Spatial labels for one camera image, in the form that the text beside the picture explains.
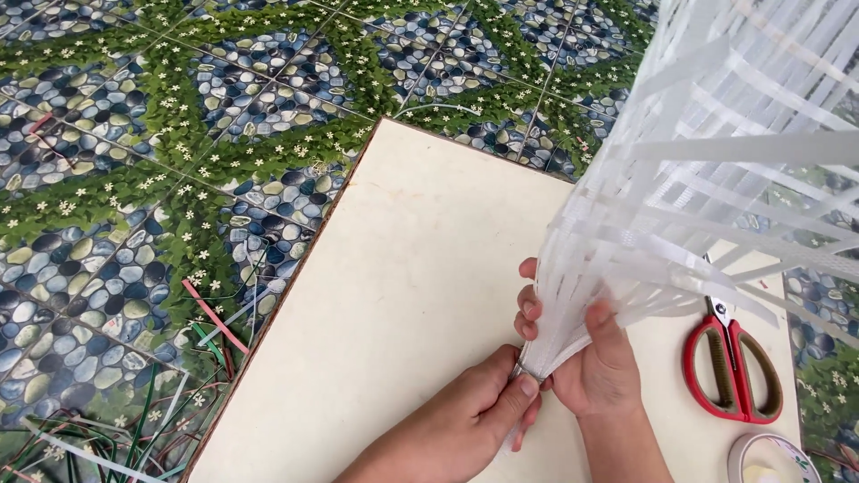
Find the plastic strap bundle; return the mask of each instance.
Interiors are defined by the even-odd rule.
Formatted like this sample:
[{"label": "plastic strap bundle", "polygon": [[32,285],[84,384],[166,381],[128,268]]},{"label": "plastic strap bundle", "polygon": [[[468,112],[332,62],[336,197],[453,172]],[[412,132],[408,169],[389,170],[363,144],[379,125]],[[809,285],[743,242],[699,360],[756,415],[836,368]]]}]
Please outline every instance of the plastic strap bundle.
[{"label": "plastic strap bundle", "polygon": [[[777,326],[746,282],[803,266],[859,284],[844,256],[859,235],[831,221],[840,211],[859,223],[857,46],[859,0],[662,2],[622,115],[548,228],[539,337],[517,372],[543,379],[585,347],[584,309],[598,297],[616,301],[621,327],[699,313],[702,295]],[[769,229],[738,228],[744,214]],[[809,234],[819,246],[799,243]],[[711,265],[702,256],[719,240],[736,247]],[[753,250],[782,262],[722,272]],[[856,343],[802,306],[768,302]]]}]

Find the fingernail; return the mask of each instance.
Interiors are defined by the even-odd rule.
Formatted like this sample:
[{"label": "fingernail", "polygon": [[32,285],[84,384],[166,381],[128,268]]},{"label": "fingernail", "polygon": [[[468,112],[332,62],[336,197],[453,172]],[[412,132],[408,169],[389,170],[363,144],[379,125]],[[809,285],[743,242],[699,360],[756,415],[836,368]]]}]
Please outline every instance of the fingernail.
[{"label": "fingernail", "polygon": [[533,398],[539,391],[537,380],[528,374],[522,376],[522,380],[519,382],[519,387],[522,388],[522,393],[529,399]]}]

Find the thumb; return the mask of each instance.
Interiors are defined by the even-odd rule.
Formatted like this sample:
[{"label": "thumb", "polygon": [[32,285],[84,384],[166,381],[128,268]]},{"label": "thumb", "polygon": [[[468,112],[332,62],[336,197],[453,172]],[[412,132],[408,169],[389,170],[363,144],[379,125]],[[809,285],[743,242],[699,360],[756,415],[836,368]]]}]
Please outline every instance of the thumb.
[{"label": "thumb", "polygon": [[480,424],[491,432],[497,441],[503,441],[507,433],[521,419],[539,394],[539,384],[529,374],[519,374],[498,395],[495,405],[480,416]]},{"label": "thumb", "polygon": [[588,307],[585,326],[600,360],[604,363],[611,366],[622,365],[629,354],[632,354],[630,341],[614,320],[614,310],[609,301],[598,300]]}]

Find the pink plastic strip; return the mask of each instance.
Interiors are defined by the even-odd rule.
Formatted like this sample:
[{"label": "pink plastic strip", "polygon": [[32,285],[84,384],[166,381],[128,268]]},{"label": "pink plastic strip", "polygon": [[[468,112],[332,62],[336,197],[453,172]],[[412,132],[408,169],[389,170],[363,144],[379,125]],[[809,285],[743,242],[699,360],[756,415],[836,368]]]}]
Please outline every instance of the pink plastic strip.
[{"label": "pink plastic strip", "polygon": [[231,333],[229,331],[227,326],[223,325],[223,322],[221,322],[221,319],[218,318],[215,311],[210,309],[209,305],[206,304],[206,302],[203,302],[202,300],[200,300],[200,294],[197,293],[197,291],[194,289],[194,286],[191,285],[191,282],[186,278],[186,279],[182,280],[182,284],[185,286],[186,290],[188,290],[188,293],[191,294],[191,297],[194,297],[195,299],[197,299],[197,303],[200,304],[200,307],[203,308],[203,311],[209,316],[209,318],[212,319],[213,322],[215,322],[215,325],[217,326],[217,328],[221,329],[221,332],[223,332],[223,334],[227,336],[227,339],[229,339],[229,341],[232,342],[240,351],[247,354],[248,353],[247,347],[245,347],[245,345],[242,344],[241,341],[239,341],[233,335],[233,333]]}]

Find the tape roll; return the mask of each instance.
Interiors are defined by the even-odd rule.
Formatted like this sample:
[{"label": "tape roll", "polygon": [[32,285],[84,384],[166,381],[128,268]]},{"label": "tape roll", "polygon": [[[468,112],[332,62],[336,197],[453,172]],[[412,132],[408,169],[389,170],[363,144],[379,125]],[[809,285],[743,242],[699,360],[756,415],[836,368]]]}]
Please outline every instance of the tape roll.
[{"label": "tape roll", "polygon": [[741,436],[731,446],[731,452],[728,453],[728,483],[743,483],[743,460],[746,459],[746,452],[758,440],[769,439],[779,448],[784,450],[784,453],[796,463],[796,466],[802,471],[803,481],[808,483],[822,483],[817,469],[808,459],[808,456],[802,452],[802,449],[794,446],[793,443],[771,433],[748,433]]}]

